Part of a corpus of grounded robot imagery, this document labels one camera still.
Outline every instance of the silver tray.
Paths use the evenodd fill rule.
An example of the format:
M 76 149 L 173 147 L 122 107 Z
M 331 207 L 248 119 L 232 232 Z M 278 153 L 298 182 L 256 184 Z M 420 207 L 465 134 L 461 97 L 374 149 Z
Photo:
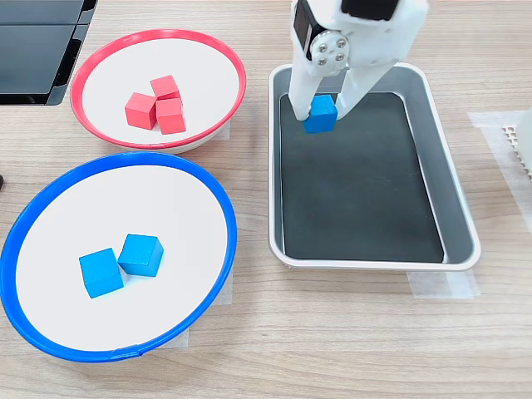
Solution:
M 320 135 L 324 136 L 320 138 L 314 138 L 309 135 L 307 139 L 302 133 L 303 124 L 297 122 L 295 118 L 292 121 L 290 118 L 293 113 L 288 111 L 290 105 L 286 95 L 288 94 L 291 73 L 292 69 L 290 65 L 280 66 L 272 72 L 269 78 L 268 238 L 273 254 L 292 268 L 353 268 L 410 271 L 462 271 L 471 268 L 480 258 L 480 242 L 458 181 L 455 166 L 453 165 L 446 138 L 443 134 L 431 91 L 424 74 L 412 65 L 406 63 L 396 64 L 372 88 L 368 96 L 361 101 L 355 110 L 352 111 L 353 115 L 355 115 L 353 117 L 355 118 L 358 112 L 358 119 L 345 121 L 346 118 L 350 117 L 346 116 L 346 118 L 338 122 L 334 132 L 322 133 Z M 332 95 L 339 93 L 342 87 L 343 77 L 344 75 L 341 74 L 324 79 L 318 93 L 329 93 Z M 395 104 L 396 109 L 387 110 L 387 104 Z M 369 106 L 377 109 L 371 109 L 370 112 L 364 111 L 361 113 L 364 107 Z M 395 117 L 399 117 L 397 120 L 400 121 L 401 116 L 397 113 L 398 106 L 404 114 L 403 133 L 406 132 L 408 135 L 406 137 L 403 134 L 403 137 L 405 140 L 412 141 L 411 147 L 406 146 L 404 148 L 412 148 L 414 151 L 413 160 L 408 161 L 410 162 L 408 165 L 412 168 L 418 168 L 420 171 L 418 183 L 414 180 L 405 180 L 409 176 L 400 176 L 398 181 L 403 179 L 406 181 L 406 185 L 399 185 L 394 188 L 395 191 L 390 191 L 390 195 L 384 195 L 387 193 L 387 187 L 383 189 L 382 185 L 378 185 L 377 183 L 367 185 L 367 182 L 362 181 L 361 175 L 364 176 L 364 174 L 358 168 L 353 167 L 355 164 L 352 163 L 352 160 L 360 158 L 363 155 L 365 159 L 363 167 L 369 168 L 367 169 L 369 171 L 368 175 L 371 175 L 374 173 L 374 170 L 378 170 L 383 165 L 386 166 L 387 162 L 390 162 L 388 158 L 382 158 L 381 151 L 379 150 L 380 147 L 375 145 L 375 143 L 373 146 L 343 145 L 342 147 L 338 147 L 342 153 L 338 156 L 333 153 L 327 154 L 323 152 L 317 156 L 315 149 L 312 152 L 312 145 L 319 145 L 319 143 L 326 143 L 326 145 L 323 145 L 323 151 L 327 151 L 327 148 L 330 147 L 328 144 L 329 140 L 336 140 L 338 135 L 357 138 L 359 137 L 357 134 L 360 135 L 363 132 L 366 132 L 363 134 L 368 134 L 368 131 L 371 129 L 379 129 L 378 126 L 383 121 L 388 121 Z M 387 112 L 390 112 L 390 118 L 387 117 Z M 395 140 L 395 131 L 393 133 L 387 132 L 387 134 Z M 301 147 L 294 147 L 294 142 L 297 145 L 302 144 Z M 398 156 L 399 160 L 407 160 L 407 157 L 403 154 L 397 153 L 401 151 L 401 148 L 400 145 L 390 147 L 387 153 L 385 153 L 392 155 L 392 157 Z M 346 185 L 346 181 L 349 182 L 347 186 L 352 185 L 350 190 L 354 190 L 353 197 L 326 197 L 325 195 L 321 195 L 319 199 L 310 198 L 316 194 L 315 191 L 308 190 L 308 188 L 314 187 L 313 174 L 315 174 L 316 170 L 313 170 L 312 167 L 316 166 L 313 160 L 317 158 L 325 158 L 335 164 L 334 167 L 336 169 L 333 170 L 332 174 L 336 175 L 335 171 L 337 171 L 342 175 L 341 181 L 343 185 Z M 347 160 L 343 168 L 341 164 L 342 160 Z M 394 170 L 403 169 L 400 165 L 397 168 L 394 168 L 394 165 L 388 165 L 379 173 L 386 173 L 386 170 L 391 170 L 394 174 Z M 352 182 L 349 180 L 350 176 L 346 175 L 346 173 L 352 173 Z M 386 185 L 393 186 L 395 184 L 395 175 L 389 176 L 389 179 L 385 175 L 379 175 L 378 177 L 379 179 L 383 178 Z M 301 181 L 304 181 L 306 186 L 300 184 Z M 422 187 L 423 192 L 414 193 L 414 196 L 412 196 L 412 193 L 407 193 L 405 196 L 403 193 L 408 191 L 412 184 L 417 184 L 418 188 Z M 293 194 L 294 192 L 297 193 L 298 190 L 299 197 Z M 302 196 L 301 190 L 308 190 L 308 200 Z M 411 207 L 413 209 L 415 208 L 415 218 L 411 220 L 411 223 L 408 220 L 394 220 L 394 215 L 401 213 L 397 211 L 401 209 L 399 205 L 397 209 L 388 209 L 390 208 L 390 204 L 392 208 L 395 208 L 395 203 L 390 200 L 390 198 L 395 198 L 393 197 L 395 194 L 397 194 L 398 198 L 397 203 L 403 207 L 408 207 L 408 204 L 410 204 L 408 199 L 412 199 Z M 294 203 L 298 198 L 300 204 Z M 351 215 L 352 220 L 361 220 L 360 218 L 367 218 L 369 217 L 368 215 L 375 215 L 374 218 L 376 219 L 373 220 L 374 223 L 353 223 L 347 226 L 342 221 L 338 222 L 337 215 L 328 220 L 326 209 L 315 208 L 317 206 L 316 204 L 324 204 L 323 202 L 319 202 L 320 200 L 323 201 L 323 198 L 332 198 L 331 201 L 339 201 L 331 204 L 331 209 L 334 212 L 342 207 L 351 209 L 355 206 L 354 204 L 359 206 L 362 203 L 360 201 L 364 200 L 366 201 L 364 204 L 367 204 L 365 206 L 368 209 L 358 209 L 357 214 L 354 216 Z M 348 204 L 351 201 L 346 198 L 353 198 L 354 204 Z M 380 203 L 382 203 L 382 217 L 379 216 L 378 209 L 376 210 L 376 207 Z M 424 206 L 426 215 L 420 212 L 416 214 L 416 209 L 421 209 Z M 310 207 L 308 217 L 301 211 L 305 207 Z M 321 222 L 317 221 L 316 224 L 313 224 L 312 218 L 316 216 L 316 209 L 318 210 L 317 213 L 322 213 L 322 218 L 320 219 Z M 409 209 L 406 210 L 405 217 L 409 215 L 408 212 Z M 335 223 L 337 223 L 338 231 L 335 231 Z M 426 237 L 431 236 L 431 232 L 429 231 L 425 234 L 423 229 L 431 230 L 431 223 L 434 225 L 433 237 L 436 237 L 435 240 L 438 241 L 437 243 L 434 242 L 435 240 L 432 240 L 433 242 L 425 242 Z M 402 240 L 405 239 L 405 236 L 408 236 L 410 230 L 416 229 L 421 230 L 414 231 L 411 240 L 408 244 L 405 244 L 403 250 Z M 313 231 L 317 234 L 324 234 L 324 239 L 321 241 L 318 239 L 317 241 L 316 237 L 313 236 Z M 343 247 L 338 246 L 338 248 L 336 248 L 339 245 L 337 241 L 332 241 L 332 244 L 328 245 L 329 236 L 334 236 L 335 234 L 341 238 L 340 240 L 347 237 L 347 239 L 351 239 L 352 241 L 347 241 L 347 245 L 344 243 Z M 424 253 L 423 250 L 425 247 L 430 250 Z M 441 256 L 436 254 L 435 257 L 434 252 L 437 252 L 437 250 L 441 251 Z

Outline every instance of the wooden block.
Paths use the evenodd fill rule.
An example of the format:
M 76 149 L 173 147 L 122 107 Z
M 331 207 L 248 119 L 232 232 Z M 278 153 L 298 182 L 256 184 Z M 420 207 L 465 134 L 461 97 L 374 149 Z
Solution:
M 128 234 L 118 264 L 128 274 L 155 277 L 163 252 L 157 237 Z
M 151 130 L 157 122 L 155 113 L 155 97 L 133 93 L 126 104 L 126 118 L 130 126 Z
M 150 82 L 157 100 L 169 100 L 170 98 L 181 98 L 177 84 L 172 75 L 163 76 Z
M 82 256 L 80 265 L 83 282 L 91 298 L 124 287 L 115 253 L 111 248 Z
M 157 121 L 163 135 L 186 131 L 183 104 L 180 98 L 158 100 L 156 102 Z

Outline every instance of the blue cube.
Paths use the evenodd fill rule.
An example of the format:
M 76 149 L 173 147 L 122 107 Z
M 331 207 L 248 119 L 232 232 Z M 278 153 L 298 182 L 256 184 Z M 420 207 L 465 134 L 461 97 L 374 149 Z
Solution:
M 128 234 L 118 264 L 128 274 L 155 277 L 163 252 L 157 237 Z
M 115 253 L 111 248 L 80 258 L 81 273 L 91 298 L 124 287 Z
M 338 109 L 330 95 L 315 96 L 310 105 L 310 116 L 303 122 L 307 133 L 333 131 L 338 118 Z

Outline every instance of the wooden table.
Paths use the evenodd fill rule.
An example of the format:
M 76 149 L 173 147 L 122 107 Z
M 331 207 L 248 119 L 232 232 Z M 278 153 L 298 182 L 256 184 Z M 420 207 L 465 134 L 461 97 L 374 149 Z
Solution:
M 532 397 L 532 237 L 468 111 L 532 106 L 532 3 L 445 2 L 410 56 L 434 93 L 484 255 L 482 295 L 415 299 L 404 273 L 290 271 L 267 242 L 267 78 L 290 62 L 289 2 L 102 0 L 78 66 L 131 32 L 182 27 L 242 58 L 249 88 L 229 141 L 186 158 L 212 172 L 239 220 L 234 297 L 190 330 L 190 347 L 78 364 L 28 344 L 0 314 L 0 397 Z M 60 106 L 0 108 L 0 241 L 33 196 L 119 148 Z

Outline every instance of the tape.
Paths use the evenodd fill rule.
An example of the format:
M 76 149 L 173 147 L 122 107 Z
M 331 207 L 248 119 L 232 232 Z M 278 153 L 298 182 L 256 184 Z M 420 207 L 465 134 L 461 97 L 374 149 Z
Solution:
M 508 136 L 510 127 L 515 127 L 526 111 L 470 112 L 474 127 L 482 131 L 490 146 L 500 171 L 519 206 L 529 231 L 532 233 L 532 184 L 526 169 L 520 162 Z
M 230 305 L 233 303 L 233 270 L 227 276 L 225 284 L 219 291 L 218 296 L 210 306 Z M 180 335 L 161 345 L 159 349 L 174 349 L 176 347 L 189 347 L 190 329 L 187 328 Z
M 407 272 L 414 298 L 471 299 L 480 295 L 472 270 L 465 272 Z

